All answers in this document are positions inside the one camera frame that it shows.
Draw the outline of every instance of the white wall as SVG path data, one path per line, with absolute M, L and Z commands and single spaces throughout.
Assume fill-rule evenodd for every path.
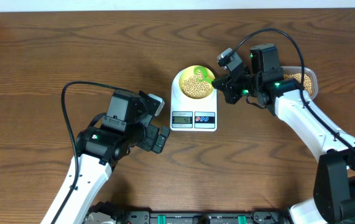
M 0 0 L 0 12 L 355 7 L 355 0 Z

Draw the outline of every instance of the wooden table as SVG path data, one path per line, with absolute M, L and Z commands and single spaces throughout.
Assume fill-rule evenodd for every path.
M 355 136 L 355 9 L 0 13 L 0 223 L 38 223 L 70 165 L 60 93 L 89 80 L 161 96 L 155 120 L 169 126 L 170 86 L 190 65 L 217 71 L 216 57 L 247 34 L 274 27 L 300 46 L 318 77 L 315 103 Z M 299 65 L 282 35 L 260 34 L 239 53 L 273 42 L 282 65 Z M 75 134 L 106 112 L 111 92 L 73 86 Z M 268 111 L 219 93 L 215 133 L 173 132 L 163 153 L 134 149 L 95 199 L 152 210 L 285 208 L 312 196 L 317 163 Z

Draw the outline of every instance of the scale control panel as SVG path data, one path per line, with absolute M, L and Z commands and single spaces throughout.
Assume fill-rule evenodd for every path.
M 216 113 L 201 111 L 173 111 L 172 128 L 215 129 Z

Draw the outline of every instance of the yellow bowl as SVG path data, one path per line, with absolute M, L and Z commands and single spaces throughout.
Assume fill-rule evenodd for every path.
M 180 75 L 180 79 L 178 80 L 178 85 L 179 85 L 181 91 L 184 93 L 184 95 L 186 95 L 186 96 L 188 96 L 190 98 L 193 98 L 193 97 L 187 95 L 187 93 L 185 93 L 183 91 L 183 83 L 184 83 L 185 80 L 188 80 L 190 77 L 194 76 L 194 69 L 196 69 L 198 67 L 202 67 L 202 66 L 201 65 L 193 65 L 193 66 L 190 66 L 190 67 L 184 69 L 183 73 Z M 208 73 L 208 78 L 214 80 L 213 72 L 211 70 L 209 70 L 208 68 L 206 68 L 206 67 L 204 67 L 204 68 L 205 68 L 206 72 Z M 212 93 L 213 90 L 214 90 L 213 86 L 210 85 L 210 89 L 206 93 L 206 96 L 204 96 L 202 98 L 205 98 L 205 97 L 209 96 L 210 93 Z

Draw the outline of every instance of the white scale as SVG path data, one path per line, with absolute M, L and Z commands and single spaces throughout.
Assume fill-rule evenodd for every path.
M 170 129 L 173 131 L 215 131 L 217 129 L 217 90 L 202 99 L 186 96 L 178 84 L 183 70 L 172 83 Z

